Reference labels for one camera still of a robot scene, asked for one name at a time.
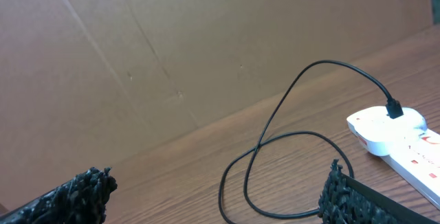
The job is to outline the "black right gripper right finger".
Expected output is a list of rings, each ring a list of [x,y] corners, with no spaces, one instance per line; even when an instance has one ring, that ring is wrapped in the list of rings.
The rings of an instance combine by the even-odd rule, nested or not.
[[[318,200],[318,216],[331,224],[437,224],[344,174],[337,159]]]

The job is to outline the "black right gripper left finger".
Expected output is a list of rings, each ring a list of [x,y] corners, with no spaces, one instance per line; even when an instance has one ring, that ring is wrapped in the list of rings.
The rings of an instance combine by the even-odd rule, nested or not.
[[[110,170],[92,167],[4,214],[1,224],[103,224],[106,204],[118,187]]]

